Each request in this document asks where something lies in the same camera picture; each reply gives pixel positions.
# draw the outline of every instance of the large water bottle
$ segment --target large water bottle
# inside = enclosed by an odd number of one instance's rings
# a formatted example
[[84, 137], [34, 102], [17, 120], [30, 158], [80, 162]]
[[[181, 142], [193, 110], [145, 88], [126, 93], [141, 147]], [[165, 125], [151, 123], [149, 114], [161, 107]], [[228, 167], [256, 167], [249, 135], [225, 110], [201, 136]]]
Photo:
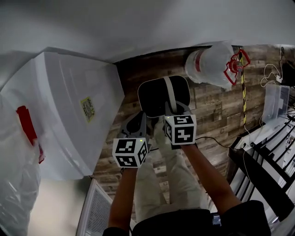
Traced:
[[[244, 54], [247, 63], [243, 66], [238, 59], [239, 53]], [[210, 83], [230, 90], [236, 84], [236, 76], [250, 59], [244, 50], [234, 54], [228, 42], [220, 42], [208, 49], [200, 49], [191, 53], [185, 64], [185, 71], [195, 83]]]

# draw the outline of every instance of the person's right arm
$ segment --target person's right arm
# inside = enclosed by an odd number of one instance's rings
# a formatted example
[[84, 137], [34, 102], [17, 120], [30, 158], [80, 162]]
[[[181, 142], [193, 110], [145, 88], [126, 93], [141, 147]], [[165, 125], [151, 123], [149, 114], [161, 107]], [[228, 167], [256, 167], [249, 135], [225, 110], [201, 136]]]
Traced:
[[242, 203], [235, 196], [226, 179], [211, 165], [196, 145], [182, 145], [181, 148], [220, 215]]

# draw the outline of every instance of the yellow and black striped tape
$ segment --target yellow and black striped tape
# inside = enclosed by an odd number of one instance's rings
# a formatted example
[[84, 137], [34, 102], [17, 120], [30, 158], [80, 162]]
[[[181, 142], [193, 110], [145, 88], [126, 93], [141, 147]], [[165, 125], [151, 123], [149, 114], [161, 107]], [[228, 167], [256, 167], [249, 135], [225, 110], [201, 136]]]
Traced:
[[[240, 52], [239, 53], [239, 59], [240, 62], [243, 65], [243, 55]], [[241, 82], [242, 82], [242, 89], [243, 89], [243, 102], [244, 102], [244, 106], [243, 106], [243, 111], [244, 111], [244, 125], [246, 124], [246, 86], [245, 86], [245, 75], [244, 75], [244, 69], [241, 72]]]

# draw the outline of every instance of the qr code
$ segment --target qr code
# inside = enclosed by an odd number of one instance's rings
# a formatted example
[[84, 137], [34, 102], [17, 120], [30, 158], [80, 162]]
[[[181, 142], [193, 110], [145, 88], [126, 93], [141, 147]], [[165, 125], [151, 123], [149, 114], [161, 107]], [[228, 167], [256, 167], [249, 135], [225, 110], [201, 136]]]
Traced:
[[81, 101], [81, 104], [82, 104], [82, 108], [86, 116], [86, 119], [88, 122], [90, 122], [95, 114], [91, 99], [89, 97], [85, 98], [84, 100]]

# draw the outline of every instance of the white strap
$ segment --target white strap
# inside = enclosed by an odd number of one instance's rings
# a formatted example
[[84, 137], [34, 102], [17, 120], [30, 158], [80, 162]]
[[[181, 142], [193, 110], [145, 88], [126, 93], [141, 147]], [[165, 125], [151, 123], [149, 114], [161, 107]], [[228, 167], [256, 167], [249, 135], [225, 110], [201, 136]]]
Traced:
[[174, 90], [173, 90], [171, 80], [170, 80], [170, 78], [168, 76], [165, 76], [164, 79], [165, 79], [165, 82], [166, 82], [166, 86], [167, 86], [167, 90], [168, 90], [168, 96], [169, 96], [172, 111], [174, 113], [177, 113], [177, 106], [176, 106]]

